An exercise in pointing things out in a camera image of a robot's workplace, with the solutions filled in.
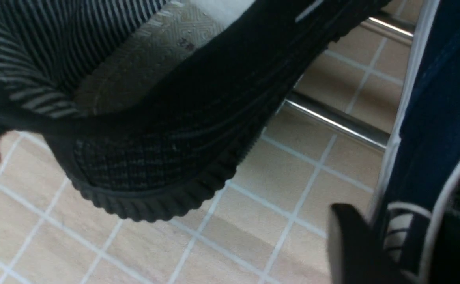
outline shoe upper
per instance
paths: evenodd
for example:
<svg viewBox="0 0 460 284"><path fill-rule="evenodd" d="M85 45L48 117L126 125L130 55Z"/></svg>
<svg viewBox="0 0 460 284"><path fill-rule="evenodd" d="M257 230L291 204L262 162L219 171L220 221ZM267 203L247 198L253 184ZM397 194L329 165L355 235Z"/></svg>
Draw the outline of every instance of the shoe upper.
<svg viewBox="0 0 460 284"><path fill-rule="evenodd" d="M96 187L163 187L273 115L326 45L368 16L358 11L386 2L258 0L132 106L92 115L75 91L166 2L0 0L0 124L41 132Z"/></svg>

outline black mesh fabric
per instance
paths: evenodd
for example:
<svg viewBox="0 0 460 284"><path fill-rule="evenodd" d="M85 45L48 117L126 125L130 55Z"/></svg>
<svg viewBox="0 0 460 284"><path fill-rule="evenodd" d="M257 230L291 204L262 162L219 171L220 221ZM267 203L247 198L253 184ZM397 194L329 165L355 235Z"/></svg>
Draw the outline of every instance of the black mesh fabric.
<svg viewBox="0 0 460 284"><path fill-rule="evenodd" d="M76 139L73 152L66 154L75 157L84 179L95 187L135 192L184 182L203 171L230 143L243 135L255 136L259 130L253 128L253 133L246 133L248 126L264 124L273 115L327 44L363 21L368 11L388 1L257 0L239 20L145 94L147 105L141 102L137 107L144 108L145 119L154 118L153 124L122 137ZM97 2L80 0L76 10L100 11ZM144 20L134 17L137 10L126 9L129 16L118 13L124 11L124 2L106 0L102 3L107 7L106 13L97 13L108 15L105 27L110 32L101 35L113 42L122 40L118 37L120 31L130 34L133 29L129 27ZM134 3L161 6L160 0ZM91 4L92 9L85 9L86 4ZM88 34L87 47L97 47L99 42L91 37L94 34ZM77 59L75 62L92 61L93 67L103 60L95 58L95 54L68 56ZM50 66L49 60L40 62L44 64L37 64L41 69ZM57 158L61 164L67 159Z"/></svg>

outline shoe insole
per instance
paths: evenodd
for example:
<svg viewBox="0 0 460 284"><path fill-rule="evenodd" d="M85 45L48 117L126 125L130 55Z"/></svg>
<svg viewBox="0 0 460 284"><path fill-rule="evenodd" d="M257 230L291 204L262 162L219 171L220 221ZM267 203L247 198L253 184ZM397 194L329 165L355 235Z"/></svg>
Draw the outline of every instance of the shoe insole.
<svg viewBox="0 0 460 284"><path fill-rule="evenodd" d="M82 81L75 92L76 103L92 115L133 106L179 63L221 33L220 22L189 0L166 4Z"/></svg>

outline tiled floor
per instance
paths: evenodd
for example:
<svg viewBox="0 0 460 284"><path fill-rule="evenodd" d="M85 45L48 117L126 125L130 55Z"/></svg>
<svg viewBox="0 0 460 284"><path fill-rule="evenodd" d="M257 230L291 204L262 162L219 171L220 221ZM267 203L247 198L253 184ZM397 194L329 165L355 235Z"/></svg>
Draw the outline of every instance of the tiled floor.
<svg viewBox="0 0 460 284"><path fill-rule="evenodd" d="M414 21L421 1L387 10ZM409 50L356 28L298 90L391 131ZM365 211L381 154L287 110L200 210L155 224L83 200L38 136L0 143L0 284L329 283L330 203Z"/></svg>

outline white grout line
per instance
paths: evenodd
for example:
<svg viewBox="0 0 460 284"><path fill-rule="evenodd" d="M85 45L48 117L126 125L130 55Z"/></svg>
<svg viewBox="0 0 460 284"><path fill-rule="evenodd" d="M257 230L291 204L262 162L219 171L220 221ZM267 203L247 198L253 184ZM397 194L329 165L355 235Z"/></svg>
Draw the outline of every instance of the white grout line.
<svg viewBox="0 0 460 284"><path fill-rule="evenodd" d="M11 145L11 148L9 149L9 151L7 152L4 160L2 161L2 165L0 166L0 175L3 173L3 171L5 170L6 166L7 166L7 163L9 162L9 159L11 158L12 156L12 153L14 152L14 150L16 149L16 147L18 146L18 144L21 142L21 140L23 139L23 134L20 134L18 138L16 138L16 140L13 142L13 144Z"/></svg>
<svg viewBox="0 0 460 284"><path fill-rule="evenodd" d="M342 61L346 64L348 64L349 66L351 67L354 67L356 69L359 69L359 70L362 70L362 71L367 71L369 70L369 66L365 65L365 64L362 64L362 63L359 63L353 59L350 59L350 58L347 58L346 56L342 55L342 54L339 54L337 52L334 52L332 50L325 50L324 51L324 54L330 56L330 57L333 57L339 61ZM403 79L399 79L399 78L396 78L396 77L393 77L392 75L388 75L382 71L379 71L379 70L370 70L369 71L372 75L378 77L378 78L381 78L381 79L384 79L386 81L389 81L391 83L394 83L398 86L403 86L404 85L404 81Z"/></svg>
<svg viewBox="0 0 460 284"><path fill-rule="evenodd" d="M333 144L335 144L336 139L337 135L332 135L330 142L328 143L322 154L322 157L320 159L320 165L322 165L325 162L326 158L328 158L331 148L333 147ZM320 174L321 170L321 167L316 167L313 174L311 175L311 178L309 178L309 181L307 182L307 185L304 191L302 192L302 195L300 196L297 205L295 205L292 217L288 220L286 228L284 228L281 236L279 237L279 240L275 244L274 250L267 261L265 269L263 270L263 275L261 275L258 284L263 284L266 281L266 276L270 273L270 270L272 270L275 260L277 259L279 252L281 251L282 245L284 244L284 241L286 241L286 237L288 237L288 234L290 233L290 230L293 227L293 223L295 222L294 218L297 217L298 213L300 212L300 209L302 209L302 205L304 205L304 202L307 196L309 195L309 192L311 191L312 185L314 184L314 181L316 180L318 174Z"/></svg>
<svg viewBox="0 0 460 284"><path fill-rule="evenodd" d="M326 232L313 224L302 220L298 216L293 216L290 212L287 212L286 210L279 208L277 205L270 203L269 201L266 201L264 198L261 198L260 196L257 196L256 194L250 192L248 189L242 188L240 185L237 185L236 183L232 182L231 188L240 194L247 196L248 198L251 198L252 200L256 201L257 203L260 203L261 205L273 210L274 212L281 214L283 217L286 217L288 219L292 218L293 221L302 227L306 228L310 232L313 232L320 237L326 239Z"/></svg>
<svg viewBox="0 0 460 284"><path fill-rule="evenodd" d="M320 164L320 162L312 159L312 158L309 158L308 156L305 156L304 154L282 144L281 142L278 142L266 135L262 135L261 137L262 140L264 140L265 142L269 143L269 144L272 144L274 145L275 147L279 148L279 149L282 149L283 151L286 151L287 153L290 153L291 155L299 158L300 160L303 160L304 162L307 162L313 166L316 166L316 167L321 167L324 171L328 172L328 173L331 173L333 174L334 176L337 176L343 180L345 180L346 182L348 182L349 184L351 185L354 185L355 187L358 187L360 189L363 189L364 191L366 192L374 192L374 189L372 189L371 187L367 186L367 185L364 185L361 181L358 181L358 180L355 180L354 178L350 177L350 176L347 176L339 171L336 171L334 169L332 169L331 167L329 166L326 166L326 165L322 165Z"/></svg>
<svg viewBox="0 0 460 284"><path fill-rule="evenodd" d="M347 183L355 186L355 187L358 187L360 189L363 189L364 191L370 193L370 194L373 194L374 193L374 189L372 187L369 187L367 185L364 185L361 181L358 181L358 180L354 180L352 178L350 178L349 176L346 176L345 174L342 174L330 167L323 167L324 171L329 173L329 174L332 174L333 176L336 176L337 178L340 178L344 181L346 181Z"/></svg>
<svg viewBox="0 0 460 284"><path fill-rule="evenodd" d="M2 192L4 192L5 194L7 194L8 196L10 196L11 198L13 198L15 201L19 202L21 205L26 207L28 210L34 212L35 214L40 215L41 217L44 217L45 220L48 223L50 223L51 225L55 226L56 228L62 230L69 237L71 237L74 240L78 241L80 244L82 244L83 246L85 246L88 249L92 250L94 253L102 254L103 259L105 259L105 260L109 261L110 263L114 264L119 269L121 269L122 271L124 271L125 273L130 275L131 277L134 277L135 279L140 281L142 284L153 284L153 282L151 282L150 280L148 280L145 277L143 277L142 275L140 275L140 273L138 273L137 271L129 268L128 266L126 266L124 263L122 263L118 259L115 259L111 255L103 252L102 250L97 248L97 246L93 245L91 242L89 242L88 240L86 240L85 238L83 238L81 235L79 235L78 233L74 232L70 228L65 227L63 223L59 222L58 220L54 219L51 216L46 216L46 214L42 210L40 210L37 207L35 207L34 205L32 205L25 198L23 198L22 196L19 196L19 194L15 193L11 189L9 189L9 188L5 187L4 185L0 184L0 190ZM236 255L232 254L228 250L222 248L218 244L210 241L206 237L203 237L200 233L188 228L187 226L179 223L178 221L171 220L170 222L173 225L175 225L176 227L180 228L181 230L184 230L185 232L191 234L192 236L195 236L197 240L201 241L202 243L204 243L205 245L209 246L210 248L216 250L217 252L225 255L227 258L229 258L230 260L232 260L235 263L239 264L240 266L252 271L253 273L255 273L257 275L262 275L263 274L263 272L260 271L259 269L255 268L254 266L252 266L251 264L249 264L245 260L237 257ZM275 279L273 279L272 277L269 277L269 276L266 276L266 280L268 282L270 282L271 284L280 284L277 280L275 280Z"/></svg>
<svg viewBox="0 0 460 284"><path fill-rule="evenodd" d="M109 254L102 252L97 246L93 245L90 241L86 240L84 237L76 233L70 228L67 228L63 223L60 221L54 219L51 216L46 215L42 210L39 208L35 207L32 205L29 201L27 201L25 198L20 196L19 194L15 193L11 189L5 187L4 185L0 184L0 190L7 194L9 197L13 198L15 201L19 202L21 205L26 207L28 210L34 212L35 214L44 217L45 220L50 223L51 225L55 226L56 228L62 230L65 234L67 234L69 237L73 238L74 240L78 241L80 244L88 248L89 250L93 251L96 254L102 254L102 257L106 259L107 261L111 262L115 266L117 266L119 269L123 270L124 272L128 273L131 277L134 277L138 281L140 281L142 284L152 284L151 281L147 280L143 276L140 275L140 273L137 273L133 269L125 266L121 261L115 259L114 257L111 257Z"/></svg>
<svg viewBox="0 0 460 284"><path fill-rule="evenodd" d="M2 261L0 261L0 268L2 270L4 270L5 273L7 273L10 277L13 277L14 279L16 279L18 282L20 282L22 284L32 284L32 282L28 281L26 278L22 277L21 275L19 275L16 272L10 270L8 268L8 266L6 266L4 263L2 263Z"/></svg>
<svg viewBox="0 0 460 284"><path fill-rule="evenodd" d="M214 214L214 212L216 211L216 207L218 206L219 200L221 199L221 197L223 196L223 194L226 192L227 189L228 189L228 184L217 193L216 197L212 201L211 207L207 211L207 214L205 214L202 223L197 228L198 234L201 234L205 226L207 225L207 223L209 223L209 220L211 219L212 214ZM181 259L179 259L176 269L174 269L174 272L170 276L170 279L167 282L167 284L173 284L174 282L176 282L176 279L178 278L179 273L181 272L181 269L183 269L183 265L185 265L185 261L188 259L188 256L190 255L196 241L197 241L197 238L195 236L193 236L192 239L190 239L188 246L183 252Z"/></svg>
<svg viewBox="0 0 460 284"><path fill-rule="evenodd" d="M100 260L102 259L103 254L107 251L107 249L111 245L112 241L114 241L114 239L118 235L118 232L122 228L122 225L123 225L123 220L122 219L118 220L118 222L116 223L116 225L112 229L111 234L109 234L109 237L105 241L104 246L102 246L102 253L99 253L97 255L97 257L95 258L93 263L90 265L90 267L86 271L86 274L81 279L80 284L85 284L88 281L88 279L90 278L91 274L93 273L95 268L97 268L97 265L99 264Z"/></svg>
<svg viewBox="0 0 460 284"><path fill-rule="evenodd" d="M265 277L266 281L270 282L271 284L280 284L279 281L277 281L276 279L273 279L272 277L270 277L268 275L264 275L263 271L261 271L260 269L257 269L252 264L250 264L247 261L241 259L237 255L235 255L235 254L231 253L230 251L226 250L225 248L219 246L215 242L210 241L206 237L202 236L199 232L196 232L195 230L192 230L192 229L188 228L187 226L185 226L184 224L182 224L182 223L180 223L180 222L178 222L176 220L171 220L170 223L172 225L178 227L179 229L181 229L181 230L191 234L192 236L196 237L196 239L201 241L203 244L205 244L208 247L212 248L213 250L221 253L222 255L224 255L228 259L234 261L235 263L239 264L243 268L246 268L247 270L251 271L252 273L255 273L256 275L259 275L261 277L262 276Z"/></svg>
<svg viewBox="0 0 460 284"><path fill-rule="evenodd" d="M272 138L270 138L269 136L263 134L261 135L261 140L264 140L265 142L269 143L269 144L272 144L274 145L275 147L285 151L286 153L289 153L290 155L292 156L295 156L297 158L299 158L300 160L303 160L304 162L307 162L313 166L319 166L320 163L316 160L314 160L313 158L309 158L308 156L304 155L303 153L300 153L298 151L295 151L294 149L282 144L281 142L278 142Z"/></svg>
<svg viewBox="0 0 460 284"><path fill-rule="evenodd" d="M379 60L381 52L383 52L383 49L385 48L386 42L387 42L387 38L381 39L381 42L379 43L376 53L374 53L374 56L372 57L372 60L370 61L370 64L367 67L367 70L365 71L365 74L363 75L363 78L360 81L360 85L358 86L355 94L351 98L351 102L349 102L348 106L345 109L345 113L351 113L356 102L358 101L358 98L360 98L361 91L363 90L363 87L367 83L367 80L369 79L370 74L372 73L372 70L374 70L374 67L376 66L376 63Z"/></svg>
<svg viewBox="0 0 460 284"><path fill-rule="evenodd" d="M69 179L64 178L64 181L62 181L62 184L60 185L60 187L56 191L55 196L53 196L53 198L51 200L51 203L49 204L48 208L46 209L46 212L45 212L46 215L51 213L51 210L53 210L53 208L55 207L56 203L58 202L58 199L60 198L60 196L62 194L62 192L64 192L64 189L67 187L68 182L69 182ZM37 221L37 223L32 228L32 230L30 231L28 236L25 238L25 241L23 242L23 244L19 248L18 252L14 256L12 261L9 263L8 271L11 271L14 268L14 266L17 264L17 262L19 261L19 259L23 255L23 253L25 252L26 248L28 248L28 245L30 245L30 243L32 242L32 239L34 238L34 236L36 235L37 231L39 230L41 225L44 223L44 221L45 221L44 217L39 218L39 221ZM8 275L7 272L4 272L2 274L2 276L0 277L0 284L4 283L5 279L7 278L7 275Z"/></svg>
<svg viewBox="0 0 460 284"><path fill-rule="evenodd" d="M402 0L402 2L400 3L400 6L396 10L395 16L399 16L402 13L402 11L405 8L405 4L407 4L407 0ZM367 68L365 69L365 74L363 75L363 78L360 81L360 86L358 86L358 89L356 90L355 95L353 96L353 98L351 99L351 102L349 102L349 105L346 108L346 111L345 111L346 113L351 113L351 111L353 110L356 102L358 101L358 98L360 97L361 91L363 90L363 87L367 83L367 80L369 79L370 75L371 74L376 75L374 68L376 67L379 57L381 56L381 53L383 52L383 49L386 46L387 40L388 39L386 37L383 37L383 39L381 39L381 42L379 43L376 53L374 53L372 60L370 60L369 66L367 66Z"/></svg>

